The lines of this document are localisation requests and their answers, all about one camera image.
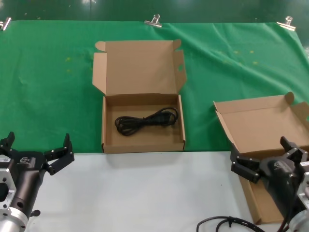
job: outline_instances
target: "coiled black cable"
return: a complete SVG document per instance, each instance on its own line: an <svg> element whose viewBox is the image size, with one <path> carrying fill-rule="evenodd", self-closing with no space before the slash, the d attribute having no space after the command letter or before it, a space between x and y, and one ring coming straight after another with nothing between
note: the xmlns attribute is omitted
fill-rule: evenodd
<svg viewBox="0 0 309 232"><path fill-rule="evenodd" d="M208 219L205 219L205 220L202 220L201 222L199 222L197 224L197 232L198 229L199 229L199 226L207 221L210 221L210 220L214 220L214 219L224 219L222 220L221 222L219 222L219 224L217 225L216 227L216 232L219 231L219 227L225 223L225 222L228 222L229 223L229 226L231 227L232 226L232 223L236 223L236 224L239 224L239 225L242 225L242 226L245 226L245 227L248 227L250 228L251 230L255 231L255 232L265 232L264 230L262 230L261 228L257 227L256 225L248 222L248 221L245 221L243 219L240 219L240 218L237 218L237 217L226 217L226 216L217 216L217 217L210 217Z"/></svg>
<svg viewBox="0 0 309 232"><path fill-rule="evenodd" d="M115 120L115 126L119 133L129 136L139 131L144 126L170 126L175 124L178 119L178 112L173 107L167 107L144 118L121 116Z"/></svg>

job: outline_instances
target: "white surface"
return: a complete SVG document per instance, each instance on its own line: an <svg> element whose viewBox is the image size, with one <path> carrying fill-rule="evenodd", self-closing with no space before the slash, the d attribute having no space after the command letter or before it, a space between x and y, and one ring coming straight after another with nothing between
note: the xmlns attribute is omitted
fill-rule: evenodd
<svg viewBox="0 0 309 232"><path fill-rule="evenodd" d="M77 154L45 175L28 232L194 232L203 219L252 221L229 152ZM200 232L214 232L220 220ZM261 226L275 232L278 225ZM250 231L224 224L220 232Z"/></svg>

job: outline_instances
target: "open cardboard box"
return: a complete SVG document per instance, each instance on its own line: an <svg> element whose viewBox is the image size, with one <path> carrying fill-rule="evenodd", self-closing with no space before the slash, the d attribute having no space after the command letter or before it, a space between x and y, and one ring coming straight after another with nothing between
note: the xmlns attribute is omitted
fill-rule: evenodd
<svg viewBox="0 0 309 232"><path fill-rule="evenodd" d="M103 97L102 147L105 153L179 151L185 133L179 90L187 80L181 41L97 42L92 83ZM179 113L173 126L144 127L121 135L120 116L147 117L164 107Z"/></svg>
<svg viewBox="0 0 309 232"><path fill-rule="evenodd" d="M292 105L294 95L214 102L217 116L228 139L238 151L251 158L281 156L280 138L285 136L309 150L309 106ZM254 223L281 222L283 217L262 181L257 184L239 177Z"/></svg>

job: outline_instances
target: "box lid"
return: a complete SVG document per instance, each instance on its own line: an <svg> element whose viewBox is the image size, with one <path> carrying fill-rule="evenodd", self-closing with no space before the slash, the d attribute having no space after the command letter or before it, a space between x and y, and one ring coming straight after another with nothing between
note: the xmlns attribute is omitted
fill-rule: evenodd
<svg viewBox="0 0 309 232"><path fill-rule="evenodd" d="M180 40L97 42L92 83L106 96L177 94L187 80Z"/></svg>
<svg viewBox="0 0 309 232"><path fill-rule="evenodd" d="M292 105L294 94L214 102L229 140L240 153L281 150L281 136L298 146L309 145L309 106Z"/></svg>

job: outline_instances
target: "cable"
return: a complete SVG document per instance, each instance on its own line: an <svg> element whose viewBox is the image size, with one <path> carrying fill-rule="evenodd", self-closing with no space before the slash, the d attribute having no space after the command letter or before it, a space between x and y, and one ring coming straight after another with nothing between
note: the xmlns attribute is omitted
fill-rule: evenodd
<svg viewBox="0 0 309 232"><path fill-rule="evenodd" d="M167 107L144 118L121 116L115 120L115 126L119 133L129 136L139 131L144 126L170 126L175 124L178 119L178 112L175 108Z"/></svg>
<svg viewBox="0 0 309 232"><path fill-rule="evenodd" d="M286 227L289 228L289 226L286 226L286 227L284 227L284 226L285 226L286 222L288 221L289 217L291 216L294 204L296 202L296 199L298 198L297 190L298 190L299 186L300 186L300 184L298 184L298 187L296 187L295 190L294 190L294 196L293 196L292 201L290 202L290 207L288 209L288 212L287 212L286 216L284 217L283 222L281 223L277 232L284 232Z"/></svg>
<svg viewBox="0 0 309 232"><path fill-rule="evenodd" d="M289 229L290 227L289 226L286 226L282 232L287 232L287 230Z"/></svg>
<svg viewBox="0 0 309 232"><path fill-rule="evenodd" d="M210 217L208 219L205 219L205 220L202 220L201 222L199 222L197 224L197 232L199 230L199 226L207 221L210 221L210 220L214 220L214 219L224 219L223 221L219 222L219 224L217 225L217 228L216 228L216 232L219 231L219 227L225 223L225 222L228 222L229 223L229 226L231 227L232 226L232 223L236 223L236 224L239 224L239 225L242 225L242 226L245 226L245 227L248 227L249 229L255 231L255 232L265 232L264 230L262 230L261 228L257 227L256 225L246 221L246 220L243 220L243 219L240 219L240 218L237 218L237 217L226 217L226 216L217 216L217 217Z"/></svg>

